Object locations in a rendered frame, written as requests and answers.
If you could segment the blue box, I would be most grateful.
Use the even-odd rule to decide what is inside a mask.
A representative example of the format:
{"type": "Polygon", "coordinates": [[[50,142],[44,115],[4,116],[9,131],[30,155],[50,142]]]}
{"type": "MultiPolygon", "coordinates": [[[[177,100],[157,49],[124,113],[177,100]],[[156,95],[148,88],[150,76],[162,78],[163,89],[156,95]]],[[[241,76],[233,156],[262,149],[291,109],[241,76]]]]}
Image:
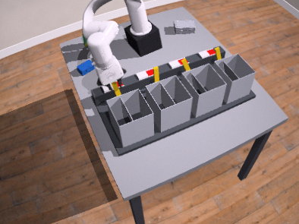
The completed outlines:
{"type": "Polygon", "coordinates": [[[85,61],[84,63],[77,66],[78,72],[84,76],[85,74],[89,73],[90,71],[94,70],[95,67],[91,64],[90,60],[85,61]]]}

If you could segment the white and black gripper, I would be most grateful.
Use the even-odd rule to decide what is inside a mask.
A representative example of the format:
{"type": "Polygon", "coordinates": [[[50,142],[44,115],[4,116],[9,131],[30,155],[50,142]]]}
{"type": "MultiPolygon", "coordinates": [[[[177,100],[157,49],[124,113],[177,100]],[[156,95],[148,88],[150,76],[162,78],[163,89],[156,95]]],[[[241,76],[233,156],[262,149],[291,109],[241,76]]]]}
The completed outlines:
{"type": "Polygon", "coordinates": [[[106,87],[108,87],[109,90],[111,90],[113,92],[113,89],[112,89],[110,83],[117,80],[119,87],[122,88],[121,79],[123,78],[124,74],[126,73],[126,70],[123,69],[119,65],[116,57],[114,57],[114,61],[108,67],[99,68],[99,67],[96,67],[96,65],[95,65],[95,68],[96,68],[96,73],[99,77],[98,81],[97,81],[98,86],[106,86],[106,87]]]}

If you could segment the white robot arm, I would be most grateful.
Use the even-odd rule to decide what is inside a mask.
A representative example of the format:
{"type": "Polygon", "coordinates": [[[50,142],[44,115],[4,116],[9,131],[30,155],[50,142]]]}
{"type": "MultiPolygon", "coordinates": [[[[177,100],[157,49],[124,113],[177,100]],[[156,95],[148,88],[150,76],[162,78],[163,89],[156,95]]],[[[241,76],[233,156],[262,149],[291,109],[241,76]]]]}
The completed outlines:
{"type": "MultiPolygon", "coordinates": [[[[92,0],[83,13],[83,37],[87,39],[92,65],[99,68],[106,68],[114,61],[109,44],[118,34],[118,24],[114,21],[91,21],[93,21],[95,12],[110,1],[92,0]]],[[[124,2],[131,20],[131,33],[135,36],[142,36],[150,32],[152,24],[147,20],[143,1],[124,0],[124,2]]]]}

